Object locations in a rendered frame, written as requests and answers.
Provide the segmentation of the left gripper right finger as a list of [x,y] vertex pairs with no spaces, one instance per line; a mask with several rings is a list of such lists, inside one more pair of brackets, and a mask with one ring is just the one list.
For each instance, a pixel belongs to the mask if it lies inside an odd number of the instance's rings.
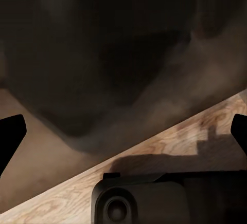
[[247,155],[247,116],[235,114],[231,133]]

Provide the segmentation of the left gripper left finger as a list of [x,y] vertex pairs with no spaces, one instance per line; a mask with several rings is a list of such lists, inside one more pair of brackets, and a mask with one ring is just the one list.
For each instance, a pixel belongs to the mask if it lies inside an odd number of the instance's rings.
[[22,114],[0,120],[0,176],[26,133]]

